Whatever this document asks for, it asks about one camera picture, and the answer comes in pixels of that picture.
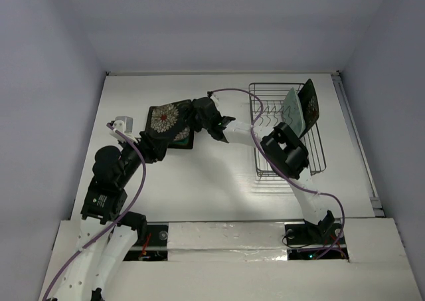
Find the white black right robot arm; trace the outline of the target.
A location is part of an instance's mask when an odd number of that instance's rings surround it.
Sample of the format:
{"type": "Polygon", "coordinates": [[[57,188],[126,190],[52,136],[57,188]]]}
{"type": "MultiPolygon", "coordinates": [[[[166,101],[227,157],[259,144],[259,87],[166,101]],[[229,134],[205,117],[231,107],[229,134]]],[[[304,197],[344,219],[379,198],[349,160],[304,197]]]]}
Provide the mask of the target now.
{"type": "Polygon", "coordinates": [[[273,171],[290,184],[303,214],[307,238],[325,242],[335,218],[322,200],[325,194],[313,187],[306,147],[287,124],[281,122],[271,128],[222,116],[209,97],[192,101],[187,123],[197,132],[206,130],[214,140],[255,147],[273,171]]]}

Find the black white floral square plate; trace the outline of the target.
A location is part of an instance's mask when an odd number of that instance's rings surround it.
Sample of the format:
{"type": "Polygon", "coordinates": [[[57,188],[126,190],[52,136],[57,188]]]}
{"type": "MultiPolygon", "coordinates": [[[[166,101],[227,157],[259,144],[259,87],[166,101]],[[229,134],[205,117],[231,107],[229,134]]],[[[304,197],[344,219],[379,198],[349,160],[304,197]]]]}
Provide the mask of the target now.
{"type": "Polygon", "coordinates": [[[154,138],[173,138],[174,140],[178,133],[189,128],[183,126],[185,123],[183,118],[190,106],[190,100],[151,106],[147,115],[145,132],[154,138]]]}

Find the square teal black plate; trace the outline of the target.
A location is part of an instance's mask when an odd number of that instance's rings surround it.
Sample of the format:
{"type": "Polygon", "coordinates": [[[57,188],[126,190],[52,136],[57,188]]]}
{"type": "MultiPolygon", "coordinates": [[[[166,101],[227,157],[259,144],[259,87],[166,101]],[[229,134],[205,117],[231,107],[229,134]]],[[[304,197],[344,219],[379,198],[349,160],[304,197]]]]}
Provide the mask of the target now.
{"type": "Polygon", "coordinates": [[[185,128],[175,136],[175,139],[168,145],[169,149],[191,150],[193,148],[195,133],[190,128],[185,128]]]}

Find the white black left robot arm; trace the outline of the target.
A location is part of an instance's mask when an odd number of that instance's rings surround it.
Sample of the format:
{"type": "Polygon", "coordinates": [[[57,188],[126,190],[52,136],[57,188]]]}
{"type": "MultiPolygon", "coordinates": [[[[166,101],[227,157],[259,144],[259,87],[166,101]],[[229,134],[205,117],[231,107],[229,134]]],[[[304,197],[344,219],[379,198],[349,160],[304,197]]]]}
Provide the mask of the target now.
{"type": "Polygon", "coordinates": [[[147,132],[132,138],[117,128],[112,133],[119,145],[104,146],[94,156],[75,251],[52,279],[43,300],[103,300],[129,249],[149,240],[145,215],[124,205],[125,187],[139,167],[165,157],[171,139],[147,132]]]}

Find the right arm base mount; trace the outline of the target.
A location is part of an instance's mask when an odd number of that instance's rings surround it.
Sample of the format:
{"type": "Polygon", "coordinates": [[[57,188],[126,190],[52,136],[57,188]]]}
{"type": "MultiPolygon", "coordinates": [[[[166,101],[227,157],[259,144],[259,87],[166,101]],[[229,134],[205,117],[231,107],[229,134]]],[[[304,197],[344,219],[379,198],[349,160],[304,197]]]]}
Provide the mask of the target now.
{"type": "Polygon", "coordinates": [[[336,222],[324,237],[317,237],[308,233],[304,223],[286,223],[282,244],[287,248],[289,260],[316,260],[331,245],[333,246],[320,260],[349,260],[344,235],[335,243],[340,230],[341,224],[336,222]]]}

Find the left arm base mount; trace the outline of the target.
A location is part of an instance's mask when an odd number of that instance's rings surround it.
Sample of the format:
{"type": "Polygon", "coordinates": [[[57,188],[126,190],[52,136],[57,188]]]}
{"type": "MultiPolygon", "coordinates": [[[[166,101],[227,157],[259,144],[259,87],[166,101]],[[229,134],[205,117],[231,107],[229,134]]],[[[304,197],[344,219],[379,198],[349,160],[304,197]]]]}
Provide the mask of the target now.
{"type": "Polygon", "coordinates": [[[136,242],[127,252],[124,261],[167,261],[168,232],[168,223],[148,223],[145,240],[136,242]]]}

